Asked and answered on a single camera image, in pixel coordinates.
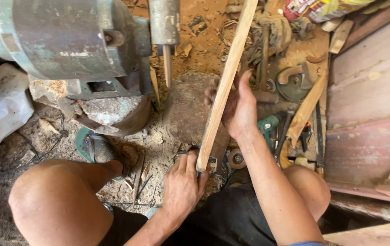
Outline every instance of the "drill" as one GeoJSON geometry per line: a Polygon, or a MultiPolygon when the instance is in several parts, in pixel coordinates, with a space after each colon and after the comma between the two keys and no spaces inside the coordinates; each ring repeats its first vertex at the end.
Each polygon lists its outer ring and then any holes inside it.
{"type": "Polygon", "coordinates": [[[279,122],[286,118],[286,116],[286,111],[279,111],[262,120],[257,121],[257,127],[265,138],[266,144],[268,145],[269,149],[271,149],[271,145],[269,143],[269,135],[271,134],[272,130],[274,130],[279,125],[279,122]]]}

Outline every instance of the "grinding wheel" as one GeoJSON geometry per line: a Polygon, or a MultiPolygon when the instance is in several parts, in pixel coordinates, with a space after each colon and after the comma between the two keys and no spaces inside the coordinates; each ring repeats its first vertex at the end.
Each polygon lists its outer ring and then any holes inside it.
{"type": "Polygon", "coordinates": [[[247,165],[240,149],[232,150],[227,158],[231,168],[242,169],[247,165]]]}

